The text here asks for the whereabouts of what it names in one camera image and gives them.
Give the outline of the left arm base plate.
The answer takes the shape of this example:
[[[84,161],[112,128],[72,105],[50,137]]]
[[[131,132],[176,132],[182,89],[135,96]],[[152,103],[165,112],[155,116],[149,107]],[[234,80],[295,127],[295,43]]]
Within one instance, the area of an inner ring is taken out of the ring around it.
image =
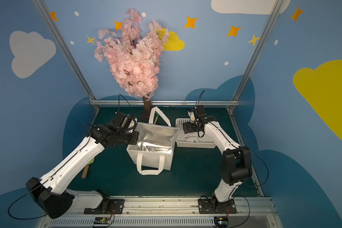
[[[84,214],[122,214],[124,209],[124,202],[124,199],[106,198],[103,199],[100,205],[95,209],[85,208]]]

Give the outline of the white insulated delivery bag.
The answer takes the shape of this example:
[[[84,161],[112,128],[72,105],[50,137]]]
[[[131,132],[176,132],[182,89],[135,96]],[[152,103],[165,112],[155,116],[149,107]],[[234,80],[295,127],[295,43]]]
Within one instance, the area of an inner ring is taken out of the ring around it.
[[[153,124],[155,112],[159,114]],[[179,128],[172,127],[169,118],[158,108],[151,109],[148,123],[138,123],[136,145],[128,145],[127,152],[141,175],[159,175],[171,170]]]

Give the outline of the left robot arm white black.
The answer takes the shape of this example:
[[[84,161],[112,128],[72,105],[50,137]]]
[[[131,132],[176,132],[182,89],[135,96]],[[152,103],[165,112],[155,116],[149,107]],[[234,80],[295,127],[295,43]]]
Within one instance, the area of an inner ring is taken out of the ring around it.
[[[61,163],[41,178],[26,183],[33,200],[52,219],[68,211],[97,209],[106,195],[99,191],[73,191],[68,188],[86,165],[106,148],[119,144],[136,145],[139,132],[123,128],[94,126],[82,142]]]

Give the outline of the white perforated plastic basket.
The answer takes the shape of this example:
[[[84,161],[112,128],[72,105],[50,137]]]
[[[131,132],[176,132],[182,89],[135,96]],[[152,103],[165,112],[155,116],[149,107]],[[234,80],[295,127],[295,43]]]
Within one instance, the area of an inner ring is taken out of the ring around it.
[[[175,121],[175,126],[179,128],[179,133],[176,139],[176,144],[178,147],[184,148],[205,148],[213,149],[216,144],[212,141],[209,136],[204,136],[202,138],[198,137],[198,133],[184,133],[183,123],[189,122],[188,118],[177,118]]]

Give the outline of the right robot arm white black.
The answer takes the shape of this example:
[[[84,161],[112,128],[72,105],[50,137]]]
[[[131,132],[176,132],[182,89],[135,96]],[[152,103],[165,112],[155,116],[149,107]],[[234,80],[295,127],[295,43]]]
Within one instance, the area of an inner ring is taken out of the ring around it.
[[[213,116],[183,123],[183,130],[186,134],[203,132],[203,135],[210,137],[220,150],[221,181],[213,193],[213,198],[220,203],[229,201],[238,187],[252,176],[249,149],[235,142]]]

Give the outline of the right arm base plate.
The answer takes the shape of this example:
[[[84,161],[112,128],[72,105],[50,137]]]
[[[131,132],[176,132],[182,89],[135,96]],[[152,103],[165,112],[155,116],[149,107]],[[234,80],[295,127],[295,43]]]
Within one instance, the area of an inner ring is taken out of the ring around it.
[[[237,214],[233,200],[219,202],[215,197],[201,197],[198,199],[198,207],[200,214]]]

